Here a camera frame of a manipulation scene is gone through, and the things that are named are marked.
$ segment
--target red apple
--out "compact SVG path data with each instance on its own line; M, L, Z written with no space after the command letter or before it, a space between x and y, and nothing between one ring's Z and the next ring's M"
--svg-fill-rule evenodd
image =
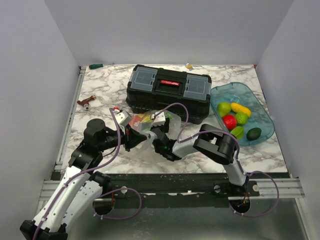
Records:
M233 115L226 115L222 118L222 120L229 131L231 131L237 126L237 120Z

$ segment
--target marble surface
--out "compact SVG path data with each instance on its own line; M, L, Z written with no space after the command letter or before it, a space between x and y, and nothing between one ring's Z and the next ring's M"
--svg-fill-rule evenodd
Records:
M83 131L89 120L101 118L108 127L115 129L110 107L118 106L131 112L126 103L126 89L132 70L135 65L107 65L102 68L91 70L87 68L83 80L80 100L96 96L96 100L90 102L90 109L86 111L78 105L72 123L71 133L67 141L63 167L68 165L71 153L76 149L83 139ZM150 65L151 67L164 68L176 71L188 71L182 65ZM201 65L193 66L194 74L210 75L212 87L221 86L231 82L241 82L249 86L265 109L266 102L253 65ZM203 123L211 124L221 128L213 112ZM196 133L200 125L189 123L182 134L188 137ZM103 159L101 164L107 162L111 156ZM267 141L255 146L242 147L239 159L247 172L259 170L263 172L287 172L285 161L281 153L276 134L274 133ZM103 173L224 173L222 165L213 162L201 153L188 155L180 161L171 162L161 155L147 149L143 152L132 150L126 152L121 147L119 155L108 166L100 169Z

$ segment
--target transparent plastic bag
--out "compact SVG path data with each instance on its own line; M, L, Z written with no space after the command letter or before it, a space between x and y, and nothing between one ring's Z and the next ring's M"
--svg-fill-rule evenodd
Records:
M152 142L156 137L153 132L150 132L152 123L154 122L154 119L152 119L152 115L158 112L159 110L152 110L142 114L134 115L131 122L129 123L134 130L148 137L146 141L143 141L136 146L136 149L139 152L151 148ZM169 132L167 133L167 136L170 139L177 139L178 133L181 129L181 118L178 115L167 110L164 111L164 115L166 118L170 119Z

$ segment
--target screw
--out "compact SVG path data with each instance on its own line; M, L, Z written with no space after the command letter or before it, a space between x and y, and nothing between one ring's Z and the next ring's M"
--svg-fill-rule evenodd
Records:
M255 185L252 186L252 189L253 189L253 191L255 191L255 192L259 192L259 189L260 189L260 188L259 188L258 185L255 184Z
M214 189L214 191L215 191L217 194L220 193L220 191L221 191L219 185L215 185L213 189Z

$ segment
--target green avocado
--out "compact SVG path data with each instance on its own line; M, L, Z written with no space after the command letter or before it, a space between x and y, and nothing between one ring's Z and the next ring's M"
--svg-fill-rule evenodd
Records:
M261 128L255 127L248 131L246 134L246 139L249 141L257 140L261 135Z

